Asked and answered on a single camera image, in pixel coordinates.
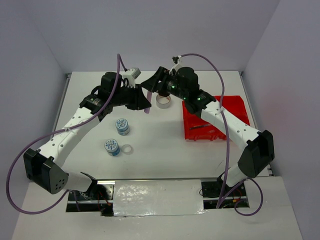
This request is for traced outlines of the large grey tape roll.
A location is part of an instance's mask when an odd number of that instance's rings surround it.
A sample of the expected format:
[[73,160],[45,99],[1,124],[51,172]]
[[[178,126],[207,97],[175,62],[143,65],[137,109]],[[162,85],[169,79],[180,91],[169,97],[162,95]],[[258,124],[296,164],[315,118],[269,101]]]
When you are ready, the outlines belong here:
[[156,96],[156,106],[160,109],[167,109],[171,106],[171,96],[162,96],[162,95],[157,95]]

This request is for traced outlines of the blue slime jar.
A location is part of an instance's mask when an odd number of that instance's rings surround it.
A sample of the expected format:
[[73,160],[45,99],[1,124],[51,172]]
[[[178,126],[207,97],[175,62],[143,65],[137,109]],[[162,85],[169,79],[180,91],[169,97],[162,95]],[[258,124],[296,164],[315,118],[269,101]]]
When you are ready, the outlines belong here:
[[117,119],[115,122],[115,127],[119,135],[125,136],[130,132],[130,126],[125,118]]
[[113,138],[106,140],[104,148],[107,151],[107,153],[113,157],[117,156],[121,150],[118,142]]

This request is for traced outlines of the small clear tape roll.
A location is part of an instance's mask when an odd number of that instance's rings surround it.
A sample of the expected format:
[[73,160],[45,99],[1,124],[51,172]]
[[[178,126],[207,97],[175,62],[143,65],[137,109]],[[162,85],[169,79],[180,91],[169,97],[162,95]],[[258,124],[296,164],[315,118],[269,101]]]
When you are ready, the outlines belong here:
[[133,147],[130,144],[124,144],[121,147],[121,151],[126,155],[130,155],[133,153]]

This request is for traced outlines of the blue gel pen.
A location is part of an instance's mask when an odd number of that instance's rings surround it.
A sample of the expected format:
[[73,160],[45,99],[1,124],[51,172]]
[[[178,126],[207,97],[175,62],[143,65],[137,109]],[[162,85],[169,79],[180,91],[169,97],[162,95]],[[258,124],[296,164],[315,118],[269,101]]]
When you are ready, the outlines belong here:
[[193,127],[190,127],[189,130],[195,130],[195,129],[200,129],[200,128],[204,128],[204,127],[207,127],[207,125],[204,124],[204,125],[193,126]]

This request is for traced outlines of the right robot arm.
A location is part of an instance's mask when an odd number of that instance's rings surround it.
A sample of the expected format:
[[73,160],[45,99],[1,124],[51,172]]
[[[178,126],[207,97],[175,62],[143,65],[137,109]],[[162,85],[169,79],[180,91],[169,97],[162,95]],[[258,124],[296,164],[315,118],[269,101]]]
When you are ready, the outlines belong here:
[[237,183],[255,178],[275,158],[273,135],[268,130],[251,127],[221,106],[220,99],[200,88],[198,75],[192,68],[170,72],[159,67],[141,86],[149,92],[183,100],[190,114],[216,127],[242,150],[237,164],[220,176],[217,190],[221,195],[228,196]]

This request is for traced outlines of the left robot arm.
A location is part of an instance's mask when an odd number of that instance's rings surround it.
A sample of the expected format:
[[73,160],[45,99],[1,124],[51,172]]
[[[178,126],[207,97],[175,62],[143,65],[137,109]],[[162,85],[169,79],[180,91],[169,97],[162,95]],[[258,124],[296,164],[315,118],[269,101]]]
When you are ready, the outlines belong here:
[[37,150],[29,148],[23,154],[26,176],[50,194],[63,189],[79,191],[86,199],[97,196],[98,181],[83,171],[64,171],[63,165],[82,138],[96,127],[114,107],[125,106],[130,110],[151,107],[142,88],[136,83],[141,74],[131,68],[117,75],[106,72],[96,86],[79,104],[72,118],[60,133]]

